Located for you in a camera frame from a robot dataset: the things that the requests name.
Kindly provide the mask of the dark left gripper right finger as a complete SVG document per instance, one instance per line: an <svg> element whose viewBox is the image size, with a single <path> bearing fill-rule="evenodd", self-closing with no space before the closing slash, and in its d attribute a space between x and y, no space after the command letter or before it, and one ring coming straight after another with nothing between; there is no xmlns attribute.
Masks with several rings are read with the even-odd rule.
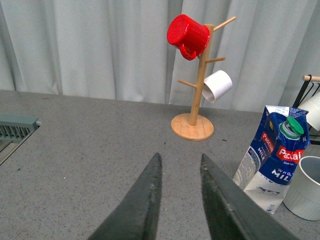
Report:
<svg viewBox="0 0 320 240"><path fill-rule="evenodd" d="M205 217L213 240L296 240L253 202L206 154L200 163Z"/></svg>

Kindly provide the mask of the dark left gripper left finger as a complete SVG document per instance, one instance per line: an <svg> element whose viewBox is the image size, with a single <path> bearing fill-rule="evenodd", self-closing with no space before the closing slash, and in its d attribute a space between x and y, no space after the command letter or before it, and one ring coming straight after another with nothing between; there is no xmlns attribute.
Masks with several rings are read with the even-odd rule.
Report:
<svg viewBox="0 0 320 240"><path fill-rule="evenodd" d="M90 240L154 240L162 195L162 158L155 153L120 204Z"/></svg>

